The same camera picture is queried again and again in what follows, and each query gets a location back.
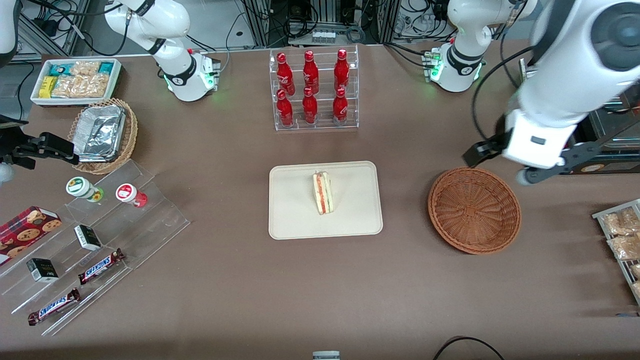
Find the brown table surface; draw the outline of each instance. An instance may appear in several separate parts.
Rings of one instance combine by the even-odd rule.
[[[469,335],[507,359],[637,359],[640,319],[614,317],[637,307],[591,214],[638,198],[638,176],[523,187],[519,165],[489,161],[482,167],[520,200],[522,229],[499,254],[461,253],[435,232],[426,197],[479,140],[472,91],[426,84],[383,46],[359,52],[360,128],[351,133],[276,133],[268,51],[233,53],[220,90],[193,103],[167,91],[151,57],[120,58],[116,95],[140,124],[133,158],[193,223],[53,337],[0,305],[0,357],[310,359],[340,350],[345,360],[431,359],[449,338]],[[488,63],[497,58],[493,44]],[[503,71],[487,82],[478,109],[487,131],[513,91]],[[26,131],[66,136],[77,112],[33,106]],[[356,160],[378,168],[380,234],[269,237],[271,168]],[[76,175],[57,160],[17,168],[0,189],[0,222],[70,201],[63,187]],[[494,358],[457,343],[441,359],[465,356]]]

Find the empty wicker basket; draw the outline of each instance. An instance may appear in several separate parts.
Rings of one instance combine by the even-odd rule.
[[[518,235],[522,216],[502,179],[480,168],[444,172],[429,192],[429,217],[451,245],[469,254],[493,254]]]
[[[127,105],[126,102],[120,99],[109,99],[107,101],[96,102],[95,104],[91,104],[89,106],[99,107],[107,105],[118,105],[127,111],[125,127],[122,131],[122,140],[120,141],[120,154],[118,155],[116,160],[113,160],[109,163],[79,163],[78,165],[74,165],[74,168],[76,168],[77,170],[89,172],[94,175],[108,174],[127,162],[127,160],[131,157],[131,154],[133,153],[133,148],[136,146],[136,136],[138,135],[138,120],[136,119],[136,114],[131,111],[131,108],[129,107],[129,105]],[[76,121],[74,121],[73,125],[71,126],[71,131],[67,136],[67,139],[69,141],[74,138],[79,118],[80,114],[76,116]]]

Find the acrylic display stand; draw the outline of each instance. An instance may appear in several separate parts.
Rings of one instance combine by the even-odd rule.
[[[595,213],[595,214],[593,214],[591,216],[594,219],[598,220],[598,224],[600,224],[600,227],[602,228],[602,231],[604,232],[605,236],[607,237],[607,244],[609,244],[610,246],[611,246],[611,239],[613,239],[615,237],[615,235],[612,235],[609,232],[607,226],[604,224],[604,221],[602,219],[603,219],[604,215],[607,215],[607,214],[610,214],[610,213],[617,213],[618,211],[626,209],[626,208],[632,208],[634,210],[634,212],[636,213],[636,216],[638,218],[640,218],[640,199],[624,203],[624,204],[622,204],[620,206],[616,206],[615,208],[607,209],[607,210],[601,211],[599,213]],[[620,265],[620,268],[622,269],[622,274],[625,276],[625,279],[627,280],[627,283],[631,287],[631,284],[633,284],[634,282],[639,280],[639,279],[636,279],[636,277],[634,276],[634,274],[631,272],[631,269],[630,269],[631,266],[633,266],[635,264],[638,264],[638,260],[619,260],[619,259],[616,258],[616,261]],[[634,297],[636,298],[637,304],[640,305],[640,297],[638,297],[638,295],[633,290],[631,292],[634,294]]]
[[[347,62],[349,63],[349,86],[346,91],[346,99],[349,102],[347,107],[347,121],[343,126],[336,126],[333,123],[333,100],[335,98],[335,89],[333,87],[333,68],[335,62],[338,59],[338,50],[345,49],[347,51]],[[308,49],[282,49],[274,51],[269,54],[269,77],[271,79],[271,100],[273,102],[273,117],[275,120],[276,130],[300,130],[300,129],[345,129],[358,127],[359,120],[359,108],[358,98],[360,97],[359,91],[359,78],[358,78],[358,47],[357,46],[342,46],[342,47],[314,47],[314,59],[318,65],[318,73],[320,77],[320,91],[315,95],[318,103],[318,120],[314,125],[307,124],[304,119],[304,112],[302,108],[302,99],[304,98],[303,89],[305,88],[305,81],[302,75],[302,69],[305,66],[305,51]],[[284,127],[278,116],[278,108],[276,102],[276,91],[280,88],[278,82],[278,62],[276,61],[276,55],[278,53],[285,53],[287,55],[287,63],[293,71],[293,83],[296,85],[296,93],[289,97],[291,105],[293,107],[293,121],[292,127]]]
[[[78,288],[80,303],[68,305],[34,326],[43,336],[54,335],[187,227],[189,221],[152,179],[153,175],[129,160],[96,183],[104,190],[100,202],[76,198],[58,209],[62,226],[0,266],[0,291],[12,314],[23,318],[27,326],[30,313]],[[147,204],[135,208],[116,199],[116,188],[123,183],[131,183],[147,194]],[[102,243],[100,250],[92,252],[80,246],[74,232],[78,224],[93,228]],[[78,275],[117,248],[126,258],[81,286]],[[34,281],[26,265],[31,258],[50,259],[60,278],[50,284]]]

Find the coca-cola bottle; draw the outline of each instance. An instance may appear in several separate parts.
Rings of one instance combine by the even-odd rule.
[[[333,68],[333,87],[337,92],[340,87],[345,89],[349,86],[349,63],[347,62],[347,51],[338,50],[338,61]]]
[[[335,99],[333,100],[333,123],[342,126],[347,122],[347,106],[349,103],[344,97],[344,88],[340,87],[335,92]]]
[[[311,86],[305,88],[305,98],[302,99],[302,108],[305,110],[307,124],[315,124],[318,119],[318,102]]]
[[[278,96],[278,102],[276,102],[276,107],[278,108],[278,116],[280,117],[280,122],[284,127],[292,127],[293,126],[293,108],[291,107],[291,102],[287,99],[287,94],[282,89],[278,89],[276,93]]]
[[[293,71],[287,63],[287,57],[284,53],[278,53],[276,56],[278,60],[278,82],[280,88],[287,92],[287,95],[293,96],[296,93],[296,86],[293,85]]]
[[[314,94],[320,91],[320,78],[318,76],[318,65],[314,61],[314,52],[305,51],[305,67],[302,69],[305,77],[305,86],[309,86]]]

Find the small black box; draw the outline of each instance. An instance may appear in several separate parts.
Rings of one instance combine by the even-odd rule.
[[[33,258],[27,261],[27,267],[33,279],[38,282],[54,282],[58,280],[56,269],[51,260]]]
[[[100,250],[102,244],[91,227],[80,224],[74,228],[74,231],[78,241],[80,241],[80,246],[91,251]]]

